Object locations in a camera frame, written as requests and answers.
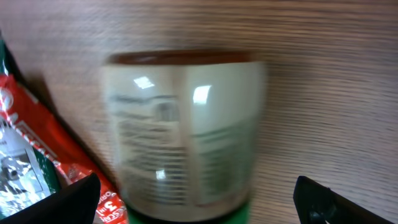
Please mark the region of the red candy bar wrapper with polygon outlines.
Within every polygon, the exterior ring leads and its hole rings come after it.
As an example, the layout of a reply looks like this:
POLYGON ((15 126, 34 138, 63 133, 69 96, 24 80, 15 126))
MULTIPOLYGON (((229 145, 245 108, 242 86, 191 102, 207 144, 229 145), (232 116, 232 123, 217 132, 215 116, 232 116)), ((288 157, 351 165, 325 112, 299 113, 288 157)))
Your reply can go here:
POLYGON ((56 117, 12 75, 1 75, 1 117, 72 184, 95 173, 101 190, 96 213, 103 223, 128 223, 127 210, 99 165, 56 117))

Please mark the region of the green lid jar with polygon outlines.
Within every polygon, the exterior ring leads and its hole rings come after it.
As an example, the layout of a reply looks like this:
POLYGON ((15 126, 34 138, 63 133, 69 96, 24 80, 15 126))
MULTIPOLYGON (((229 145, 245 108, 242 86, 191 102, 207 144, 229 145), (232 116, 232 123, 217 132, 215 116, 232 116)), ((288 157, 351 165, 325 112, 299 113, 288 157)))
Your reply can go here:
POLYGON ((118 190, 129 208, 201 222, 247 202, 264 62, 238 50, 119 53, 101 74, 118 190))

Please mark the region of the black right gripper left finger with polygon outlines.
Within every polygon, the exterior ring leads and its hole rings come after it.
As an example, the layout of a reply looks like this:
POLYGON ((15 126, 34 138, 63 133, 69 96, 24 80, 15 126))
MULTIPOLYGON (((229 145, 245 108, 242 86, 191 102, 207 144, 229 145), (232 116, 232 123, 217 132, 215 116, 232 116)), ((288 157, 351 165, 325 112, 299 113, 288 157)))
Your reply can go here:
POLYGON ((100 197, 96 174, 1 220, 1 224, 92 224, 100 197))

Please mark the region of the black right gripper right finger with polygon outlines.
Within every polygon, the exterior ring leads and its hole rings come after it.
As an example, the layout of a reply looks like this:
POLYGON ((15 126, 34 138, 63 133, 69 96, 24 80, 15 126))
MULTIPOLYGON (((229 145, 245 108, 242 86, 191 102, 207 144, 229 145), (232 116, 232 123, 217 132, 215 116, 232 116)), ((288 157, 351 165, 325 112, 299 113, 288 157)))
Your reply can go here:
POLYGON ((301 224, 392 224, 303 175, 293 199, 301 224))

